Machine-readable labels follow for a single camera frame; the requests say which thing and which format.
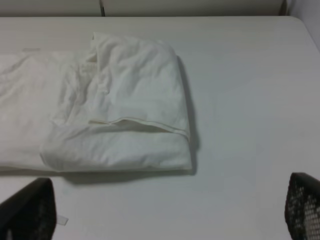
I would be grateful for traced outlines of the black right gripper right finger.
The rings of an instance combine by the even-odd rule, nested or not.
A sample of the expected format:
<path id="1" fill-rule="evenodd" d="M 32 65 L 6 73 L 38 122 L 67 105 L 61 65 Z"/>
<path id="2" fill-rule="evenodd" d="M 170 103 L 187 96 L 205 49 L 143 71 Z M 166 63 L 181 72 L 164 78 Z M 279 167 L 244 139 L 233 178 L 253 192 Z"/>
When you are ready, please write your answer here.
<path id="1" fill-rule="evenodd" d="M 293 172 L 289 179 L 284 218 L 293 240 L 320 238 L 320 181 Z"/>

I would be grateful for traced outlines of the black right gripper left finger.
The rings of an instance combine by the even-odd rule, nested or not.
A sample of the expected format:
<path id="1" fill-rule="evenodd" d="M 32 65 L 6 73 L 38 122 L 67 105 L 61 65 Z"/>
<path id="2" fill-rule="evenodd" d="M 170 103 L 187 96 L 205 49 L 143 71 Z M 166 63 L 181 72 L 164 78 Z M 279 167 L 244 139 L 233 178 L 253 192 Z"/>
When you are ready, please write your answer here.
<path id="1" fill-rule="evenodd" d="M 50 240 L 57 225 L 50 178 L 37 178 L 0 204 L 2 240 Z"/>

